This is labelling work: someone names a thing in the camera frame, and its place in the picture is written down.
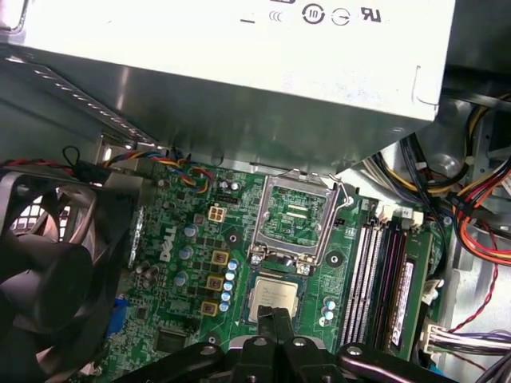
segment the orange wire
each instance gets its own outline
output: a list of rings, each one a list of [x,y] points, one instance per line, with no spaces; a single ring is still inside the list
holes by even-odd
[[[509,176],[509,174],[511,174],[511,171],[507,172],[507,174],[505,175],[505,177],[503,177],[502,179],[505,179],[507,176]],[[477,208],[477,207],[480,207],[482,205],[483,202],[485,202],[485,200],[489,197],[489,195],[492,193],[493,189],[495,189],[498,185],[498,184],[495,184],[493,185],[491,188],[489,188],[487,191],[485,191],[485,193],[481,196],[481,198],[474,204],[474,208]],[[482,253],[481,251],[479,251],[477,249],[477,247],[480,247],[481,244],[479,244],[471,235],[469,235],[466,231],[467,229],[467,226],[468,226],[468,223],[470,221],[470,217],[466,217],[462,220],[461,222],[461,225],[460,225],[460,234],[461,234],[461,238],[463,239],[463,241],[465,242],[465,244],[467,243],[470,243],[472,246],[470,246],[472,248],[472,251],[478,255],[479,257],[487,260],[487,261],[490,261],[490,262],[494,262],[495,261],[495,258],[498,259],[498,262],[500,264],[504,264],[506,266],[511,266],[511,251],[488,251],[488,253],[490,253],[491,255],[487,255],[485,253]]]

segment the red wire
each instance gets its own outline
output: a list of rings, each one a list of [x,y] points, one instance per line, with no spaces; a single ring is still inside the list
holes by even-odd
[[[495,234],[490,230],[489,226],[485,224],[486,230],[489,232],[489,236],[492,239],[493,247],[495,247],[495,250],[497,249],[497,240],[495,239]],[[498,278],[498,265],[494,263],[493,265],[493,276],[492,276],[492,282],[489,284],[488,294],[485,297],[485,301],[482,303],[482,305],[479,306],[477,311],[470,315],[465,321],[454,327],[453,329],[449,330],[450,333],[454,333],[467,325],[468,323],[471,323],[475,318],[477,318],[481,313],[485,310],[486,306],[488,306],[488,303],[492,300],[493,292],[495,291],[495,285],[497,283]]]

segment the black plastic bracket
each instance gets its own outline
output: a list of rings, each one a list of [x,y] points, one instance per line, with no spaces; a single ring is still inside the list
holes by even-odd
[[[338,356],[342,368],[369,381],[456,383],[448,377],[443,377],[388,353],[371,349],[362,343],[344,345],[340,348]]]

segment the white label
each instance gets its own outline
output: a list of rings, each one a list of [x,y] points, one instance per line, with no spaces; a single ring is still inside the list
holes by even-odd
[[[399,294],[398,302],[398,316],[394,323],[392,331],[392,343],[399,347],[401,339],[402,323],[405,320],[406,304],[408,303],[408,293],[410,292],[410,284],[412,282],[412,275],[414,274],[414,264],[407,262],[405,265],[405,272],[402,276],[401,291]]]
[[[511,195],[511,176],[507,176],[502,181],[502,186]]]
[[[403,207],[401,210],[401,217],[411,219],[414,214],[414,209],[410,209],[409,207]]]
[[[33,3],[25,46],[425,120],[454,11],[454,0]]]
[[[170,252],[174,247],[174,239],[176,238],[176,227],[165,229],[165,237],[163,237],[163,244],[161,245],[160,261],[169,262]]]

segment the metal bracket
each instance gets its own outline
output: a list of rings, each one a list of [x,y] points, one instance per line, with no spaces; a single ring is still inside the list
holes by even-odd
[[[317,224],[318,241],[315,245],[303,246],[286,243],[282,240],[268,238],[262,233],[261,228],[267,219],[274,188],[317,195],[325,199],[323,214]],[[299,170],[292,170],[277,177],[267,176],[255,224],[254,237],[249,251],[249,255],[252,255],[251,263],[254,265],[259,264],[270,253],[283,255],[294,260],[298,274],[309,275],[311,266],[318,266],[323,260],[323,252],[331,233],[331,224],[339,209],[335,205],[337,204],[340,190],[343,190],[345,194],[343,205],[341,206],[345,206],[349,198],[347,197],[346,189],[337,180],[335,181],[335,187],[330,189],[315,173],[303,175]]]
[[[71,82],[64,79],[52,69],[34,64],[21,55],[13,55],[11,49],[0,50],[0,66],[20,77],[32,86],[38,86],[59,100],[70,104],[107,125],[114,132],[144,144],[154,145],[156,140],[141,129],[129,123],[112,109],[94,100]]]

